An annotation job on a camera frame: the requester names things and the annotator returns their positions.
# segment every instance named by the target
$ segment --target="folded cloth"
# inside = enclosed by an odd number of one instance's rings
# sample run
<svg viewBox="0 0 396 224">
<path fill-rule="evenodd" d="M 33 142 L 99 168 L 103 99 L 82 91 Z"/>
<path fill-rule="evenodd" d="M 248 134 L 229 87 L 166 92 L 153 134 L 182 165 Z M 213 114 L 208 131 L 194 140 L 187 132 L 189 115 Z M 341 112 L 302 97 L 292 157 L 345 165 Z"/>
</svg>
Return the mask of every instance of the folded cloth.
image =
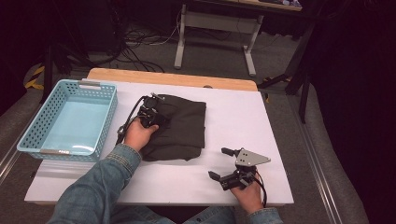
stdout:
<svg viewBox="0 0 396 224">
<path fill-rule="evenodd" d="M 205 102 L 194 102 L 160 94 L 164 101 L 155 106 L 167 119 L 140 150 L 143 161 L 185 161 L 201 155 L 205 147 Z"/>
</svg>

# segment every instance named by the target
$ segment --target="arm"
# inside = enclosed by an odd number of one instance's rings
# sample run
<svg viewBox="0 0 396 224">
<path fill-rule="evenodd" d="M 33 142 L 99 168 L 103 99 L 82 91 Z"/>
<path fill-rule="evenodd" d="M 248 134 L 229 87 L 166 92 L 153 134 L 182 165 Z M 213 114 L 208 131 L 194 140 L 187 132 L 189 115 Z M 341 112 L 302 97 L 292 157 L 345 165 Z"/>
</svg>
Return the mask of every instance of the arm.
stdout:
<svg viewBox="0 0 396 224">
<path fill-rule="evenodd" d="M 264 208 L 262 206 L 262 192 L 259 184 L 256 182 L 253 182 L 245 189 L 233 188 L 230 189 L 230 191 L 236 197 L 245 211 L 247 211 L 247 217 L 250 223 L 283 223 L 276 208 Z"/>
<path fill-rule="evenodd" d="M 59 199 L 49 223 L 107 223 L 111 211 L 141 162 L 138 151 L 146 145 L 157 125 L 143 128 L 132 122 L 124 144 L 118 144 L 105 159 L 71 185 Z"/>
</svg>

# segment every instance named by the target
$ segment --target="white table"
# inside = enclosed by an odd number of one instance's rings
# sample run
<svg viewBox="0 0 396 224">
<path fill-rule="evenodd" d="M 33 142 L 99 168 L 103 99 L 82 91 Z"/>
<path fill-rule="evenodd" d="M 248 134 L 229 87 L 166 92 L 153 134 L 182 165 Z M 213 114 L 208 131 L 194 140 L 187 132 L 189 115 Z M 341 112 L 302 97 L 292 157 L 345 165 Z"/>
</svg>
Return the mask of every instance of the white table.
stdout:
<svg viewBox="0 0 396 224">
<path fill-rule="evenodd" d="M 105 157 L 117 139 L 116 130 L 142 95 L 152 91 L 206 102 L 205 148 L 190 161 L 142 162 L 119 203 L 162 205 L 232 205 L 237 200 L 230 191 L 208 176 L 208 171 L 229 175 L 235 170 L 235 157 L 222 154 L 228 147 L 247 150 L 271 158 L 258 166 L 268 194 L 268 204 L 293 203 L 290 186 L 276 141 L 257 91 L 231 91 L 172 85 L 113 82 L 118 87 L 119 104 L 110 125 Z M 56 203 L 64 190 L 84 175 L 93 163 L 43 161 L 29 188 L 25 201 Z"/>
</svg>

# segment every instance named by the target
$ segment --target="person's right hand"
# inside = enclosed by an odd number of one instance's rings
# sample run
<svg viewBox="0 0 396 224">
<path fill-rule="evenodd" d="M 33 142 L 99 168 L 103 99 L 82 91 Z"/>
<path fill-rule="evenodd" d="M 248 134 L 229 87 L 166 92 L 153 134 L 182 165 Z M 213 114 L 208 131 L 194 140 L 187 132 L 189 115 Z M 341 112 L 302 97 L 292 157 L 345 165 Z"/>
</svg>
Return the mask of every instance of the person's right hand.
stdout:
<svg viewBox="0 0 396 224">
<path fill-rule="evenodd" d="M 124 144 L 139 151 L 148 142 L 151 135 L 159 129 L 158 125 L 145 128 L 140 123 L 140 118 L 135 118 L 125 135 Z"/>
<path fill-rule="evenodd" d="M 230 189 L 230 191 L 249 215 L 263 209 L 262 189 L 256 181 L 253 181 L 252 184 L 244 189 L 236 187 Z"/>
</svg>

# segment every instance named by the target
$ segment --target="basket handle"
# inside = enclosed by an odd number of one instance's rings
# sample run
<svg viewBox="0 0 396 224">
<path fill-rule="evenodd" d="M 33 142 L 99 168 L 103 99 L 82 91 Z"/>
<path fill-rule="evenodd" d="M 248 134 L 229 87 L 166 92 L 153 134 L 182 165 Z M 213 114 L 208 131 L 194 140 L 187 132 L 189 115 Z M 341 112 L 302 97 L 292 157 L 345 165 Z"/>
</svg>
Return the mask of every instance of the basket handle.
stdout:
<svg viewBox="0 0 396 224">
<path fill-rule="evenodd" d="M 70 156 L 70 151 L 68 150 L 40 149 L 39 153 L 57 155 L 57 156 Z"/>
<path fill-rule="evenodd" d="M 82 86 L 97 86 L 100 87 L 100 82 L 94 82 L 94 81 L 78 81 L 78 85 Z"/>
</svg>

